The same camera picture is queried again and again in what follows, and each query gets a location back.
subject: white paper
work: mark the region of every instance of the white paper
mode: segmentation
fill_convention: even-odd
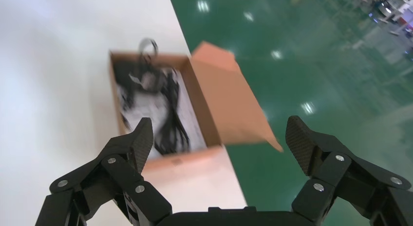
[[[207,145],[205,144],[187,89],[179,71],[177,71],[175,80],[179,83],[178,116],[189,137],[189,150],[193,152],[206,149]],[[119,86],[117,90],[122,105],[123,99],[121,95],[123,90]],[[162,127],[168,115],[167,101],[161,93],[148,94],[136,91],[133,108],[128,110],[121,108],[120,110],[129,122],[131,131],[136,128],[142,117],[151,118],[154,137],[157,135],[158,130]],[[160,157],[162,157],[162,155],[152,147],[148,160]]]

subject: power cord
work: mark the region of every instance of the power cord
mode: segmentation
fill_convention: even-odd
[[[179,84],[173,79],[173,73],[167,74],[167,81],[161,93],[168,101],[168,115],[165,123],[155,136],[155,149],[162,155],[189,152],[189,137],[178,116]]]
[[[149,45],[153,47],[153,55],[144,53],[145,47]],[[163,94],[168,105],[168,115],[155,135],[155,149],[161,155],[189,152],[188,134],[177,113],[179,83],[174,79],[174,75],[177,76],[176,70],[166,64],[153,64],[153,60],[158,54],[158,46],[153,39],[143,39],[139,44],[139,53],[140,55],[135,61],[119,61],[113,65],[116,82],[126,92],[124,110],[133,108],[134,92],[136,91],[147,94]],[[123,115],[122,119],[125,126],[129,127],[130,125]]]

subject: green floor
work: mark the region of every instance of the green floor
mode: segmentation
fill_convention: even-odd
[[[413,182],[413,62],[406,39],[358,0],[172,0],[188,47],[232,51],[285,152],[229,146],[248,205],[289,210],[308,177],[285,144],[287,118],[338,137]],[[324,225],[368,225],[337,199]]]

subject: open cardboard box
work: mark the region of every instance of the open cardboard box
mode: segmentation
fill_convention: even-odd
[[[115,61],[137,57],[137,53],[111,52],[110,76],[120,134],[126,134],[126,128],[112,66]],[[222,144],[268,142],[282,151],[232,53],[202,42],[192,57],[160,53],[153,61],[181,72],[208,149],[148,160],[145,169],[209,157],[221,151]]]

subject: white table surface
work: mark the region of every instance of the white table surface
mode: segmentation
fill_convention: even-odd
[[[33,226],[50,183],[118,135],[109,50],[189,51],[170,0],[0,0],[0,22],[0,219]],[[226,152],[146,179],[175,212],[245,205]],[[109,202],[88,225],[130,224]]]

